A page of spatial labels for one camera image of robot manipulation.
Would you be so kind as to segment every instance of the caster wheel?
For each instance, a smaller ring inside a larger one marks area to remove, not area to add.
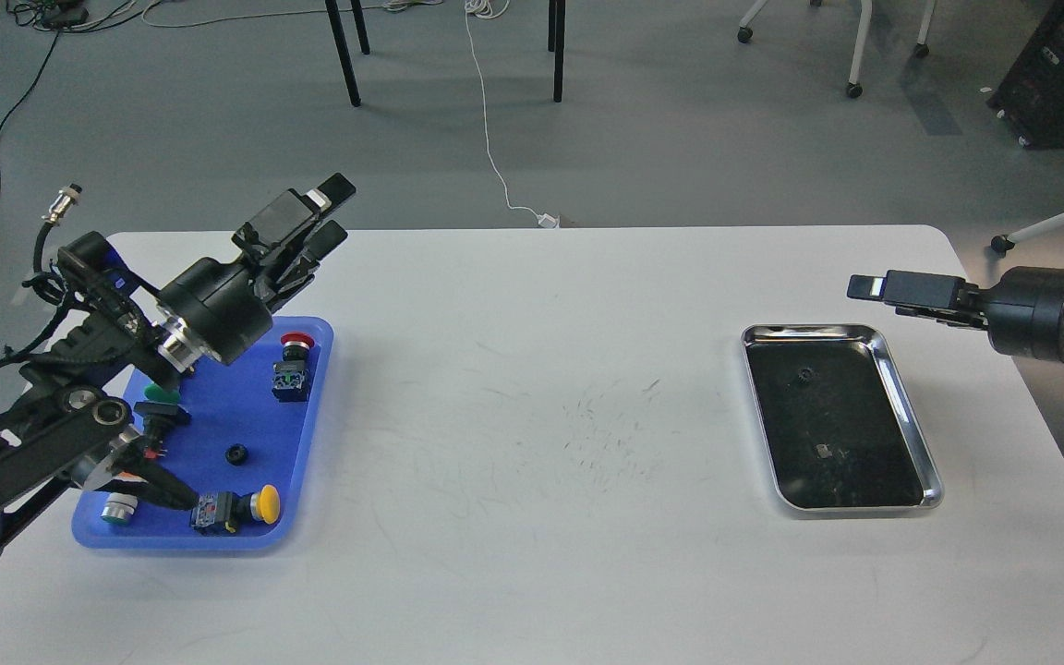
[[[992,238],[990,243],[992,251],[1000,254],[1001,256],[1009,253],[1009,249],[1016,248],[1017,244],[1013,240],[1009,240],[1008,235],[997,235],[996,238]]]

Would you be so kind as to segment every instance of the yellow push button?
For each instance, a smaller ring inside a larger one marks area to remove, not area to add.
[[[253,511],[254,519],[261,519],[266,525],[273,525],[282,514],[282,497],[278,496],[277,487],[265,485],[262,487],[262,492],[253,495],[249,508]]]

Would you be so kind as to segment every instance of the metal tray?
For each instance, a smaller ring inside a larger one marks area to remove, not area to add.
[[[742,333],[774,487],[824,516],[933,508],[942,480],[881,333],[754,326]]]

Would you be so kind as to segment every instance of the scratch mark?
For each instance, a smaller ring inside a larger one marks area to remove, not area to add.
[[[136,653],[136,651],[138,651],[138,648],[136,648],[136,647],[132,648],[130,650],[130,652],[126,654],[126,658],[122,658],[122,660],[120,660],[120,661],[117,662],[117,665],[126,665],[127,662],[130,662],[131,655],[134,655],[134,653]]]
[[[968,655],[967,658],[963,658],[962,661],[959,661],[959,665],[963,665],[965,662],[975,661],[977,658],[979,658],[979,654],[983,653],[983,648],[987,647],[988,639],[991,639],[991,635],[988,635],[987,633],[983,633],[983,639],[980,641],[979,647],[976,648],[976,652]]]
[[[460,580],[466,580],[467,577],[464,576],[464,573],[459,572],[454,568],[449,567],[449,564],[445,563],[445,561],[440,559],[437,559],[437,556],[430,554],[430,552],[421,552],[421,555],[426,556],[426,559],[432,561],[434,564],[437,564],[438,568],[446,570],[447,572],[451,573],[451,576],[460,578]]]
[[[180,649],[180,651],[185,651],[185,649],[190,648],[190,647],[195,647],[195,645],[200,644],[202,641],[215,641],[215,639],[220,639],[220,638],[231,638],[231,636],[233,636],[233,635],[239,635],[242,633],[253,632],[253,631],[256,631],[256,630],[257,630],[257,628],[245,627],[245,628],[236,628],[236,630],[234,630],[234,631],[225,631],[222,633],[213,633],[213,634],[209,634],[209,635],[203,635],[203,636],[200,636],[199,638],[195,638],[194,641],[188,641],[188,643],[186,643],[186,644],[181,644],[180,647],[179,647],[179,649]]]
[[[881,580],[878,579],[878,567],[869,565],[869,573],[872,576],[872,603],[877,605],[881,602]]]
[[[381,534],[384,534],[384,539],[388,541],[388,546],[393,548],[393,554],[400,556],[401,551],[396,547],[396,541],[394,541],[393,536],[388,534],[388,530],[385,529],[383,522],[381,522],[380,513],[377,513],[376,511],[376,501],[372,501],[372,518],[376,519],[376,527],[379,528]]]
[[[497,352],[497,350],[491,348],[487,345],[482,344],[482,342],[480,342],[480,340],[476,339],[473,342],[473,344],[476,344],[476,346],[478,346],[480,349],[485,350],[485,352],[495,353],[495,354],[497,354],[497,356],[505,356],[505,358],[508,356],[506,353],[499,353],[499,352]]]

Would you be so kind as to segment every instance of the gray floor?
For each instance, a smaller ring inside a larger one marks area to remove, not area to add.
[[[550,101],[544,1],[473,21],[512,202],[595,228],[928,223],[984,285],[1011,265],[1064,268],[1064,231],[1003,261],[983,249],[1064,211],[1064,150],[1020,149],[984,105],[1046,1],[943,1],[925,60],[911,59],[920,4],[876,3],[857,101],[844,97],[857,1],[776,1],[742,46],[748,5],[570,3],[562,104]],[[316,7],[198,0],[151,18]],[[0,349],[46,320],[17,282],[38,215],[68,181],[85,194],[52,246],[88,230],[233,230],[286,186],[334,170],[360,188],[338,217],[351,230],[535,223],[506,211],[486,162],[461,4],[367,20],[372,54],[354,54],[362,109],[347,102],[321,14],[61,38],[1,143]],[[0,118],[51,38],[0,9]],[[1064,367],[1018,367],[1064,453]],[[16,390],[0,373],[0,409]]]

